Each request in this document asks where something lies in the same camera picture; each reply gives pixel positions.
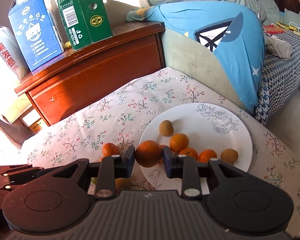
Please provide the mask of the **orange mandarin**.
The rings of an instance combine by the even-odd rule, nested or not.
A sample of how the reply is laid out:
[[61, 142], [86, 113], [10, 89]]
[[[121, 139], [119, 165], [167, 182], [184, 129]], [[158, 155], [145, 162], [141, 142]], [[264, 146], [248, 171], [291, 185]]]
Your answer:
[[142, 142], [135, 151], [136, 162], [145, 168], [153, 167], [162, 159], [162, 148], [153, 140]]
[[102, 147], [102, 157], [108, 157], [111, 155], [118, 155], [119, 154], [119, 149], [117, 146], [113, 143], [106, 143]]
[[213, 149], [206, 149], [200, 153], [198, 162], [208, 163], [208, 161], [212, 158], [217, 158], [217, 153]]
[[189, 137], [184, 133], [177, 133], [170, 138], [170, 148], [173, 152], [179, 153], [189, 145]]
[[179, 152], [179, 155], [185, 155], [187, 157], [192, 157], [192, 158], [195, 159], [195, 161], [197, 161], [198, 157], [199, 157], [197, 151], [194, 148], [191, 148], [191, 147], [187, 147], [187, 148], [181, 150]]
[[131, 187], [131, 178], [117, 178], [115, 179], [115, 188], [118, 192], [128, 190]]

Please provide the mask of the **brown kiwi fruit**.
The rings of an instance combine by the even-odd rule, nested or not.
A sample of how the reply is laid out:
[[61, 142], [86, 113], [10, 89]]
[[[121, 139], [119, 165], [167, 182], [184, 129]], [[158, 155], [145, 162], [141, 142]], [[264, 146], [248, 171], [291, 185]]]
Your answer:
[[220, 159], [223, 162], [234, 165], [234, 163], [238, 160], [239, 154], [236, 150], [232, 148], [227, 148], [222, 151]]
[[164, 120], [159, 125], [159, 133], [161, 136], [170, 137], [174, 133], [174, 127], [170, 120]]

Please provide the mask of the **floral tablecloth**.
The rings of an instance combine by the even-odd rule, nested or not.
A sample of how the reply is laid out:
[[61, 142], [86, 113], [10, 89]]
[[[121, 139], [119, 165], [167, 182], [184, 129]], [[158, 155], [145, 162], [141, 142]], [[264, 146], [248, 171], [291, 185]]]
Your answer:
[[294, 212], [287, 231], [300, 236], [300, 160], [266, 127], [234, 103], [186, 74], [165, 68], [135, 79], [101, 100], [43, 129], [26, 140], [21, 158], [34, 166], [53, 167], [78, 158], [98, 161], [102, 146], [114, 143], [120, 152], [138, 146], [144, 130], [164, 111], [185, 103], [212, 103], [228, 114], [205, 108], [200, 112], [213, 126], [238, 132], [234, 118], [249, 131], [253, 156], [249, 172], [285, 190]]

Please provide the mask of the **white floral plate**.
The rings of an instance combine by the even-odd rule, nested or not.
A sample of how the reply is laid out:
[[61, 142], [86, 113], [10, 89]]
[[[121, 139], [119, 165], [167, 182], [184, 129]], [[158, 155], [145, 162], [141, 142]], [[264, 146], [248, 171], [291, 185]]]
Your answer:
[[140, 142], [153, 140], [168, 146], [170, 137], [159, 134], [159, 125], [164, 120], [172, 122], [175, 133], [186, 134], [189, 146], [198, 153], [210, 148], [220, 156], [223, 150], [232, 148], [238, 152], [234, 167], [249, 170], [253, 156], [251, 137], [245, 124], [231, 111], [203, 102], [175, 106], [151, 121]]

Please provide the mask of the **red wooden cabinet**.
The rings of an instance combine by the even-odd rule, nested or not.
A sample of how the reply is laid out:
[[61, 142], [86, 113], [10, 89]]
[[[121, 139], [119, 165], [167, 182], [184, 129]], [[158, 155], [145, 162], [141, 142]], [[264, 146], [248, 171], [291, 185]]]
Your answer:
[[51, 126], [136, 78], [165, 67], [161, 22], [122, 23], [113, 37], [65, 52], [27, 74], [15, 88]]

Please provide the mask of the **pale green sofa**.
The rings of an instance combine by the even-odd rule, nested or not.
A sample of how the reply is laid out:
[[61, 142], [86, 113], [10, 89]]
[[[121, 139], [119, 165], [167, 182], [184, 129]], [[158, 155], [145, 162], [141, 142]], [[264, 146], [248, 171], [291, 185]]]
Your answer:
[[[244, 5], [251, 9], [258, 17], [260, 24], [266, 20], [264, 0], [146, 0], [148, 7], [174, 2], [186, 1], [225, 1]], [[198, 42], [166, 28], [162, 36], [166, 64], [182, 71], [201, 83], [212, 88], [219, 94], [234, 102], [250, 113], [239, 100], [221, 64], [207, 48]]]

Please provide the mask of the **small yellow fruit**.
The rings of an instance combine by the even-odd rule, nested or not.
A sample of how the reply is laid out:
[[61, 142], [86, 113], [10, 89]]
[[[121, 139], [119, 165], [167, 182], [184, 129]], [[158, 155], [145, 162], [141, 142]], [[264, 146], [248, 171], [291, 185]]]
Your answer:
[[71, 47], [72, 47], [72, 46], [71, 46], [70, 41], [65, 42], [65, 44], [64, 44], [64, 48], [65, 48], [65, 49], [70, 49]]

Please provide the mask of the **houndstooth sofa cover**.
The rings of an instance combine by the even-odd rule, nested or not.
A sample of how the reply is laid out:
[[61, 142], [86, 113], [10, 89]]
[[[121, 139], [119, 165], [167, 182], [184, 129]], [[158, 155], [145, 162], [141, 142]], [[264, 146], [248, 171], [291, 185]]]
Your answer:
[[286, 31], [277, 37], [292, 46], [292, 53], [288, 60], [269, 52], [265, 55], [258, 104], [254, 111], [254, 118], [263, 125], [300, 87], [300, 36]]

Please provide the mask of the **white sack red text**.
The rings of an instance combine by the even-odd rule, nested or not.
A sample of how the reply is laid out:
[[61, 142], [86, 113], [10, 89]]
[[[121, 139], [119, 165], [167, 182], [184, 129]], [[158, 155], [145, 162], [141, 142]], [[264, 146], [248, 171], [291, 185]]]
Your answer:
[[7, 27], [0, 26], [0, 56], [8, 68], [22, 80], [30, 69], [21, 53], [17, 40]]

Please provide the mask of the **blue cushion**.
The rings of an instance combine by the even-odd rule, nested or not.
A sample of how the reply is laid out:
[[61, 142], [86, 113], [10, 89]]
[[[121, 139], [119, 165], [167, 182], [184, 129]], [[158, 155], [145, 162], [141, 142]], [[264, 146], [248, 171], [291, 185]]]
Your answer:
[[128, 22], [162, 22], [207, 48], [219, 61], [239, 100], [253, 113], [264, 63], [263, 30], [248, 7], [225, 1], [186, 1], [133, 9]]

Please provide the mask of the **white bag on sofa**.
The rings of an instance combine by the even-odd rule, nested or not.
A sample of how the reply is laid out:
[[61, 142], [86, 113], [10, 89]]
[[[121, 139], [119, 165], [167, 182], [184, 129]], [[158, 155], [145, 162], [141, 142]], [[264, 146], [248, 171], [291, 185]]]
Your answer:
[[264, 36], [266, 51], [283, 60], [288, 60], [292, 54], [292, 45], [275, 35]]

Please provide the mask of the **green cardboard box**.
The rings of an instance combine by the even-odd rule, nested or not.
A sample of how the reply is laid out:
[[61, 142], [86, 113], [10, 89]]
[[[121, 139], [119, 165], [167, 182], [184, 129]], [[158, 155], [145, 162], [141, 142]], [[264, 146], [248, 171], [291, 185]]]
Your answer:
[[74, 51], [113, 36], [103, 0], [57, 0]]

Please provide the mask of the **blue cardboard box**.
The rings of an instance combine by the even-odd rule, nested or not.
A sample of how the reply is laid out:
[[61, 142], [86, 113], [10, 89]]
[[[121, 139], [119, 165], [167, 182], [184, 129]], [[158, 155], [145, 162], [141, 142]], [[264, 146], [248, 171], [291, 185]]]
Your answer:
[[8, 19], [30, 71], [64, 52], [51, 0], [13, 0]]

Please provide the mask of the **dark wooden chair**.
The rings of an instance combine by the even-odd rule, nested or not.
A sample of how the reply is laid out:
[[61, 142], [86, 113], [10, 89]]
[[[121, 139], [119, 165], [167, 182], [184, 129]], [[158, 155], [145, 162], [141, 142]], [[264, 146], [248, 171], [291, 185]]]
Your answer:
[[299, 0], [274, 0], [277, 4], [279, 11], [285, 12], [285, 10], [292, 11], [296, 14], [300, 12], [300, 1]]

